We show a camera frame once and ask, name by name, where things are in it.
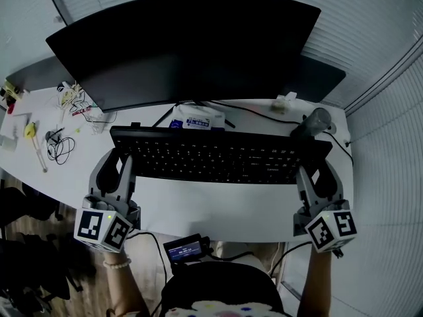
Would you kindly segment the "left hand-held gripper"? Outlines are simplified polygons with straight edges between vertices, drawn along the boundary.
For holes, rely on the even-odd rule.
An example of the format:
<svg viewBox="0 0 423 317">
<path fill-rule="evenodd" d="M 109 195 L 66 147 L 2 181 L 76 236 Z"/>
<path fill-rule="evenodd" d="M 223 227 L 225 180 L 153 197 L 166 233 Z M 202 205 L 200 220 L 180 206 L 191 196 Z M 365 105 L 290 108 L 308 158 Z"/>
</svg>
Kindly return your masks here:
<svg viewBox="0 0 423 317">
<path fill-rule="evenodd" d="M 75 217 L 74 239 L 98 250 L 119 253 L 132 229 L 141 226 L 141 208 L 130 199 L 136 175 L 131 155 L 109 150 L 89 178 L 89 194 Z M 97 195 L 119 195 L 99 197 Z"/>
</svg>

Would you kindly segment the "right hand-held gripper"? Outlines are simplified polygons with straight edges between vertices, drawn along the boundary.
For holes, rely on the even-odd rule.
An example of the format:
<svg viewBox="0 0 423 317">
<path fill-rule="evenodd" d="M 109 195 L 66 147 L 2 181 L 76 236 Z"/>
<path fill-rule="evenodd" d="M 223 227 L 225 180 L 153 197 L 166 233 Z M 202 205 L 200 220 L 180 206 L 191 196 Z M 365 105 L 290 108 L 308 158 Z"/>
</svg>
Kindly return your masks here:
<svg viewBox="0 0 423 317">
<path fill-rule="evenodd" d="M 319 198 L 332 201 L 341 199 L 342 182 L 332 165 L 324 160 L 319 163 L 319 176 L 312 181 L 304 167 L 300 166 L 296 174 L 300 200 L 306 209 L 319 203 Z M 341 249 L 357 236 L 357 228 L 347 200 L 330 203 L 317 214 L 311 214 L 301 208 L 293 215 L 293 235 L 306 234 L 316 252 L 334 252 Z"/>
</svg>

